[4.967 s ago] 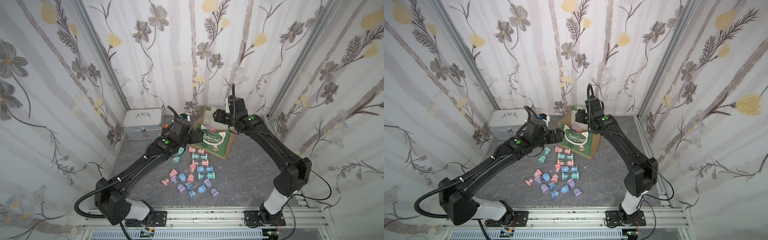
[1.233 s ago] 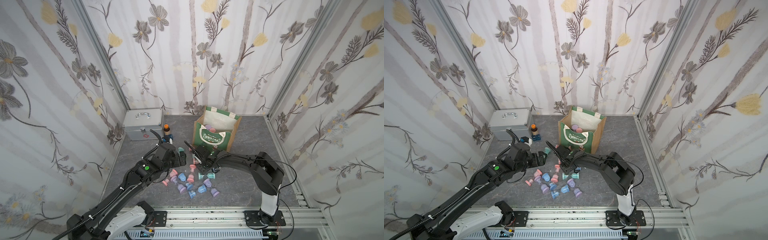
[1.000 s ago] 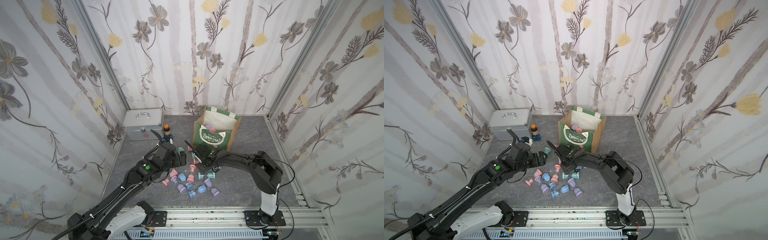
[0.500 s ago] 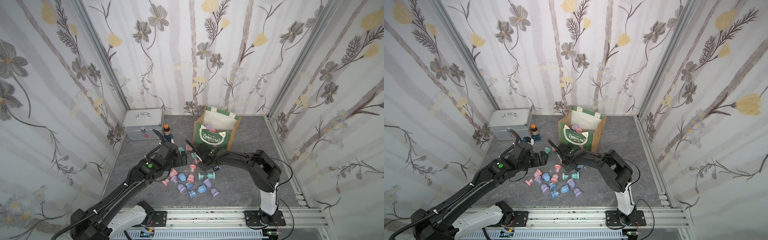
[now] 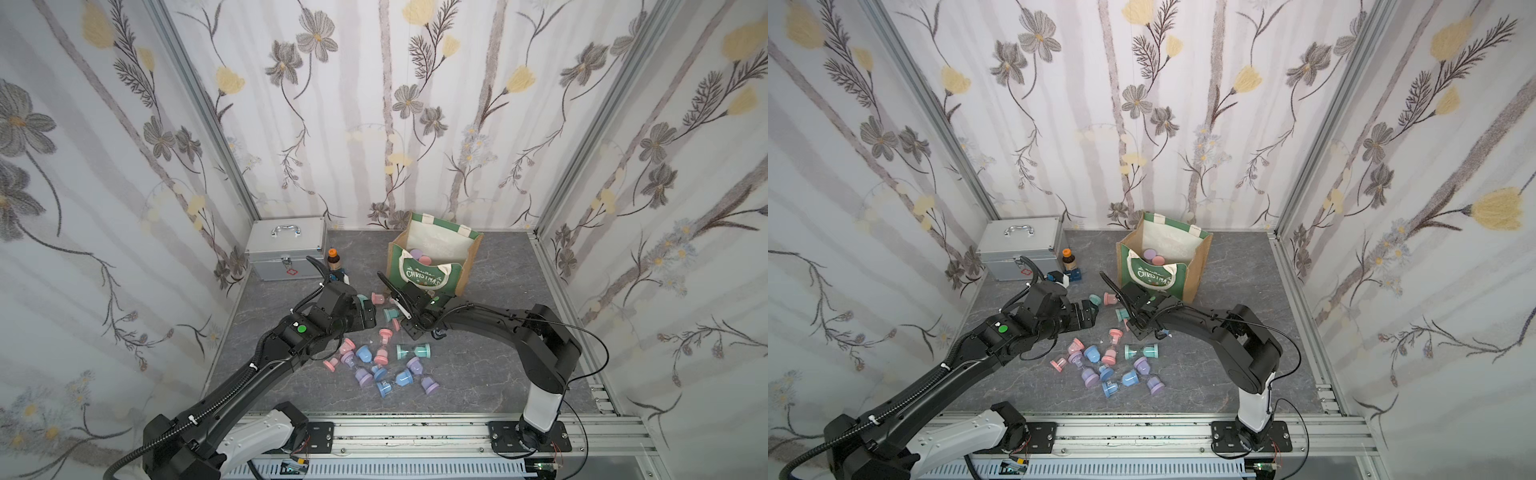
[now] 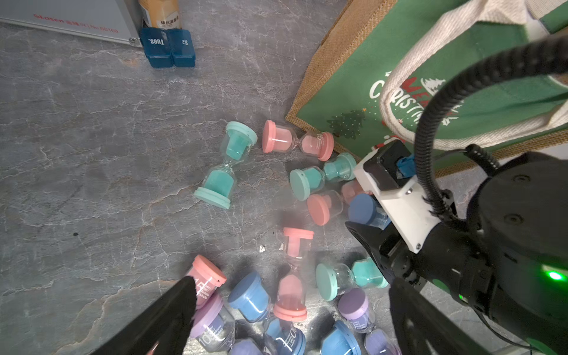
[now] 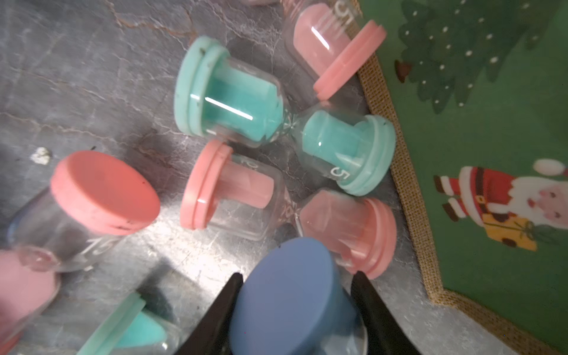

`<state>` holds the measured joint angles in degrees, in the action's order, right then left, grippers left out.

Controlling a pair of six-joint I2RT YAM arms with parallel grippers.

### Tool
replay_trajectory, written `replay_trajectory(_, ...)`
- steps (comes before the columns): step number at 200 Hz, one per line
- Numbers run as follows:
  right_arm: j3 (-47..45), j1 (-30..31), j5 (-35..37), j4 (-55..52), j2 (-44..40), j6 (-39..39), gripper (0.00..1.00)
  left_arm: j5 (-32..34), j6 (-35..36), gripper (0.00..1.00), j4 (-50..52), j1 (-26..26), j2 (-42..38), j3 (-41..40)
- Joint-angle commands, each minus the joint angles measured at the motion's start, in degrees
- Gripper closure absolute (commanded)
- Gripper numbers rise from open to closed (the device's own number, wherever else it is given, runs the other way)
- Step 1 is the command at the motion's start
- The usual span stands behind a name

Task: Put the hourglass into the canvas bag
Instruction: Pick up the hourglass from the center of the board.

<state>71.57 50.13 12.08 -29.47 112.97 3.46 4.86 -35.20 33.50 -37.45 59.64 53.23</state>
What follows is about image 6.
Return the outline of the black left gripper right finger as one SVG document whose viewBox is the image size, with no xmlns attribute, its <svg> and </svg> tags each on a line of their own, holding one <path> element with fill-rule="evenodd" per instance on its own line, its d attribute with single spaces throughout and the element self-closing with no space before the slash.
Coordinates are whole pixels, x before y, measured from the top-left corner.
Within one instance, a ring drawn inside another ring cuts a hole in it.
<svg viewBox="0 0 568 355">
<path fill-rule="evenodd" d="M 488 354 L 411 285 L 390 285 L 390 313 L 402 354 Z"/>
</svg>

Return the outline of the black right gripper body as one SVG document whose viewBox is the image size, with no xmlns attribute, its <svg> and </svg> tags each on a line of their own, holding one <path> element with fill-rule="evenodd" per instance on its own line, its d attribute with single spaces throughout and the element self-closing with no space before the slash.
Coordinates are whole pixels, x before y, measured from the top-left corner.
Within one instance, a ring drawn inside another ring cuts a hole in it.
<svg viewBox="0 0 568 355">
<path fill-rule="evenodd" d="M 346 228 L 390 284 L 401 278 L 414 288 L 424 288 L 426 283 L 439 286 L 439 281 L 433 279 L 436 268 L 426 265 L 433 257 L 432 241 L 426 240 L 420 251 L 413 253 L 392 223 L 386 229 L 380 229 L 349 221 Z"/>
</svg>

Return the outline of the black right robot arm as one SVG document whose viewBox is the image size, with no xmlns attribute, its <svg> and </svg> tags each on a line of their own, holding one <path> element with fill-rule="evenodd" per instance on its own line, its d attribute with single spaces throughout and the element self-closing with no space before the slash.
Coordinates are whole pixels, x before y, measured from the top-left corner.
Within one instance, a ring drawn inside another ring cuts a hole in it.
<svg viewBox="0 0 568 355">
<path fill-rule="evenodd" d="M 404 354 L 484 354 L 428 302 L 430 282 L 543 354 L 567 352 L 567 162 L 528 152 L 472 197 L 466 229 L 438 223 L 412 253 L 394 226 L 348 222 L 391 284 L 390 313 Z"/>
</svg>

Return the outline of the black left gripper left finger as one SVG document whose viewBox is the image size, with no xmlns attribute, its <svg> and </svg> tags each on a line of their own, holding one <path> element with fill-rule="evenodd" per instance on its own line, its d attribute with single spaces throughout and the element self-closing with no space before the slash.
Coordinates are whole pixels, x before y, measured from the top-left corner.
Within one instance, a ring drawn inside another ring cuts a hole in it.
<svg viewBox="0 0 568 355">
<path fill-rule="evenodd" d="M 195 279 L 185 276 L 95 354 L 182 354 L 193 327 Z"/>
</svg>

